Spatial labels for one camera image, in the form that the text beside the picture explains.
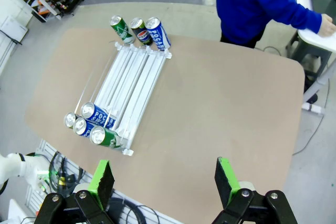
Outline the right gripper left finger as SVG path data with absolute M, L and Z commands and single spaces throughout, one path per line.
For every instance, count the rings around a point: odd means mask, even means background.
M 48 194 L 34 223 L 113 223 L 106 212 L 114 177 L 110 163 L 102 159 L 86 189 L 68 197 Z

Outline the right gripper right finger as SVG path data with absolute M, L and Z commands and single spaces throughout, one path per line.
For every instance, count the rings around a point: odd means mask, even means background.
M 223 206 L 213 223 L 297 223 L 285 194 L 259 194 L 248 182 L 239 182 L 228 159 L 218 157 L 215 183 Z

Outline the person's right hand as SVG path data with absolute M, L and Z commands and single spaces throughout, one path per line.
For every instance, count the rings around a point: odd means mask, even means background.
M 336 26 L 333 23 L 333 19 L 327 14 L 322 14 L 322 21 L 318 31 L 320 37 L 330 37 L 336 31 Z

